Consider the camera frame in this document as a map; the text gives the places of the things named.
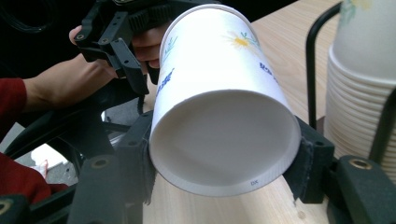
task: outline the wooden table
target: wooden table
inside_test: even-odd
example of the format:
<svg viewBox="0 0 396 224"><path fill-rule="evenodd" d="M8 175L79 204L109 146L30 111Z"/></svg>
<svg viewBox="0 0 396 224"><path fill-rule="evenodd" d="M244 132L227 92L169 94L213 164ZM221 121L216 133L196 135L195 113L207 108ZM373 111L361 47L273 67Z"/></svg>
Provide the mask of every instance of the wooden table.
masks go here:
<svg viewBox="0 0 396 224"><path fill-rule="evenodd" d="M300 0L254 21L262 50L275 71L291 109L308 122L305 40L316 18L336 0ZM322 27L317 39L317 118L325 114L327 50L333 41L338 16ZM281 176L253 192L209 198L178 189L157 176L151 204L144 207L149 224L328 223L327 201L303 204L294 201Z"/></svg>

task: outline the finger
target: finger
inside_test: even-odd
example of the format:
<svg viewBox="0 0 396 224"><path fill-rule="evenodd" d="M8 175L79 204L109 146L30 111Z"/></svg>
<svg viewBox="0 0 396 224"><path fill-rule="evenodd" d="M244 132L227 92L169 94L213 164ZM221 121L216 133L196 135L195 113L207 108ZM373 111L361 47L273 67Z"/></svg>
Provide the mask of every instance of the finger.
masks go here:
<svg viewBox="0 0 396 224"><path fill-rule="evenodd" d="M149 72L146 62L140 62L140 68L142 69L143 75L147 74Z"/></svg>
<svg viewBox="0 0 396 224"><path fill-rule="evenodd" d="M74 28L73 30L71 30L70 32L69 32L69 39L70 39L70 42L72 42L74 45L76 45L76 41L74 40L74 37L78 34L78 32L80 32L81 31L81 25L80 26L78 26L78 27L76 27L76 28Z"/></svg>
<svg viewBox="0 0 396 224"><path fill-rule="evenodd" d="M134 36L132 40L133 46L148 47L153 45L161 45L161 42L163 41L163 35L165 34L169 25L170 22Z"/></svg>
<svg viewBox="0 0 396 224"><path fill-rule="evenodd" d="M139 61L153 61L159 58L161 45L134 48L134 54Z"/></svg>
<svg viewBox="0 0 396 224"><path fill-rule="evenodd" d="M152 60L148 62L148 65L152 68L160 68L160 60Z"/></svg>

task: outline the human hand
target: human hand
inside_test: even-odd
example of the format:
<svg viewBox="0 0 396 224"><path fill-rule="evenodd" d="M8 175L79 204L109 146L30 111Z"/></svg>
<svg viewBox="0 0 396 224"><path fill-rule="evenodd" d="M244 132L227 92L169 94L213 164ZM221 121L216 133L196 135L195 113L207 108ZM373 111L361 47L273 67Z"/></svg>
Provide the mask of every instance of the human hand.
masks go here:
<svg viewBox="0 0 396 224"><path fill-rule="evenodd" d="M72 30L75 36L79 28ZM87 63L79 54L76 58L57 63L37 77L24 79L27 102L24 111L56 109L76 104L104 87L117 77L104 60Z"/></svg>
<svg viewBox="0 0 396 224"><path fill-rule="evenodd" d="M162 26L152 28L146 32L134 36L132 45L134 46L134 54L136 59L142 65L142 72L148 72L146 63L152 68L160 68L160 47L163 41L163 35L171 22Z"/></svg>

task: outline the stack of paper cups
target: stack of paper cups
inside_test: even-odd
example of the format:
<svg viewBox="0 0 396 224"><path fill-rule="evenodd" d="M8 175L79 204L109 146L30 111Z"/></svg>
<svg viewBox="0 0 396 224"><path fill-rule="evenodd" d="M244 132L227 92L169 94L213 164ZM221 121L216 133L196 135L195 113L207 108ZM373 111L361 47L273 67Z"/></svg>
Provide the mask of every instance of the stack of paper cups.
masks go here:
<svg viewBox="0 0 396 224"><path fill-rule="evenodd" d="M336 156L368 158L383 105L396 88L396 1L345 0L329 49L325 136ZM382 167L396 183L396 129Z"/></svg>
<svg viewBox="0 0 396 224"><path fill-rule="evenodd" d="M242 14L211 4L186 11L165 33L160 63L149 151L166 180L232 196L289 168L300 127Z"/></svg>

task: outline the sleeve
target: sleeve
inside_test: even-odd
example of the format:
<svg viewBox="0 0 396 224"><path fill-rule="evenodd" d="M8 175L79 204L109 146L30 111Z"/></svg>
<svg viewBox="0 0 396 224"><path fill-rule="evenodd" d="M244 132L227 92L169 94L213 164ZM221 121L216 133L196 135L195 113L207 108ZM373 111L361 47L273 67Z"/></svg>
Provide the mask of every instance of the sleeve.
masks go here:
<svg viewBox="0 0 396 224"><path fill-rule="evenodd" d="M0 78L0 141L17 121L26 104L26 88L20 78Z"/></svg>
<svg viewBox="0 0 396 224"><path fill-rule="evenodd" d="M0 139L3 141L26 104L23 80L0 78L0 102ZM29 203L37 203L66 188L64 184L47 184L38 171L0 153L0 195L22 194Z"/></svg>

